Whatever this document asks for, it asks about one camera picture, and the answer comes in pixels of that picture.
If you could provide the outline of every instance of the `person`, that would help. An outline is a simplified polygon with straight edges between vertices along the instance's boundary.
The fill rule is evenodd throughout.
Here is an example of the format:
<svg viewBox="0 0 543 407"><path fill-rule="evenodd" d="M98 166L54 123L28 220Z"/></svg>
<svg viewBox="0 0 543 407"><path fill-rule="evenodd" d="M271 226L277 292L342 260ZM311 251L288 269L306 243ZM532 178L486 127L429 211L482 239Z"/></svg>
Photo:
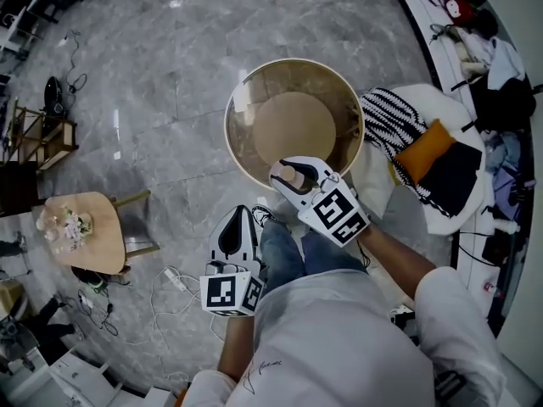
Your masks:
<svg viewBox="0 0 543 407"><path fill-rule="evenodd" d="M252 211L269 267L263 297L255 317L229 319L217 370L195 376L183 407L427 406L434 373L444 371L466 379L475 405L498 404L496 341L455 270L436 268L374 225L357 237L414 299L418 348L391 323L358 259L309 231L304 262L269 209Z"/></svg>
<svg viewBox="0 0 543 407"><path fill-rule="evenodd" d="M10 315L0 321L0 372L9 373L8 364L17 359L22 359L23 363L31 368L32 364L26 359L26 353L36 346L46 347L51 342L74 333L83 338L82 331L77 325L49 324L56 311L66 305L55 297L43 306L38 315L18 321L14 312L17 312L26 301L27 297L24 294L15 302Z"/></svg>
<svg viewBox="0 0 543 407"><path fill-rule="evenodd" d="M25 237L20 231L17 231L14 242L0 241L0 258L18 256L24 252L26 252L26 242Z"/></svg>

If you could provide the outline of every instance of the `black and white marker cube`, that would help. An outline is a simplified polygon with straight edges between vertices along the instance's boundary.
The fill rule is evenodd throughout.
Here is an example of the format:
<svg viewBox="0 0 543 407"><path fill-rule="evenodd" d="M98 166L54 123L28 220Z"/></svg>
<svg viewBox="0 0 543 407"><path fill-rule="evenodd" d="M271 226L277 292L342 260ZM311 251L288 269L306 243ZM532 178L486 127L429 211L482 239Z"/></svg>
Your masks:
<svg viewBox="0 0 543 407"><path fill-rule="evenodd" d="M219 316L255 314L264 283L250 272L200 277L202 309Z"/></svg>
<svg viewBox="0 0 543 407"><path fill-rule="evenodd" d="M321 192L298 218L321 235L343 247L369 225L369 219L347 184L339 179L329 192Z"/></svg>

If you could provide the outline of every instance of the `jeans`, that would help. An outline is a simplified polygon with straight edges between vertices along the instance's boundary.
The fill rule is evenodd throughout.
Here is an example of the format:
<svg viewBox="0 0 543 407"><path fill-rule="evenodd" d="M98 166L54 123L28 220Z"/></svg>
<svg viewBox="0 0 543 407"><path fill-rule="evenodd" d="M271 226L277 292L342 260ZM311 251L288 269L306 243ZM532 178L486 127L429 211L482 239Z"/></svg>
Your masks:
<svg viewBox="0 0 543 407"><path fill-rule="evenodd" d="M55 298L51 298L38 315L23 321L23 325L32 332L41 346L76 332L71 324L48 324L58 309L59 302Z"/></svg>
<svg viewBox="0 0 543 407"><path fill-rule="evenodd" d="M6 241L0 241L0 258L4 256L16 256L22 253L23 250L17 242L8 243Z"/></svg>
<svg viewBox="0 0 543 407"><path fill-rule="evenodd" d="M268 266L268 281L263 295L306 275L337 269L367 273L362 262L350 256L327 238L314 231L302 237L305 263L287 227L276 220L267 220L260 237L262 261Z"/></svg>

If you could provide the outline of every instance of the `black and white striped cloth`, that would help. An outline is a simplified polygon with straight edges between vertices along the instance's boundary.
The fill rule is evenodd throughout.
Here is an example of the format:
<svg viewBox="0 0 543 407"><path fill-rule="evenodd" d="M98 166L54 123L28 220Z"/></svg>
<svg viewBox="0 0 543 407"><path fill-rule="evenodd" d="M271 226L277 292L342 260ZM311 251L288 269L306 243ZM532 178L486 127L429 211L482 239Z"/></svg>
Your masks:
<svg viewBox="0 0 543 407"><path fill-rule="evenodd" d="M428 128L418 112L395 93L377 87L360 97L366 132L364 138L379 148L394 166L396 178L408 186L423 204L438 209L446 217L451 214L432 201L426 188L415 185L396 154L414 143Z"/></svg>

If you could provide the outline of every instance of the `white sleeve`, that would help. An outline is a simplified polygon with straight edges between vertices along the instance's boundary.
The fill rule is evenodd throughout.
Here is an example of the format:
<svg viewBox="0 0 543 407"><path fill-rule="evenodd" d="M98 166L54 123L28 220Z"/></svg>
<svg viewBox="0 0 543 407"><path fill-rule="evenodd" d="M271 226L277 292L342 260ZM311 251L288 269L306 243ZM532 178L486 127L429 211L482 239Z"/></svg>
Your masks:
<svg viewBox="0 0 543 407"><path fill-rule="evenodd" d="M478 401L498 405L505 382L498 345L456 270L441 267L420 281L415 313L421 350L436 371L458 372Z"/></svg>
<svg viewBox="0 0 543 407"><path fill-rule="evenodd" d="M227 403L236 382L219 371L201 371L196 374L183 407L218 407Z"/></svg>

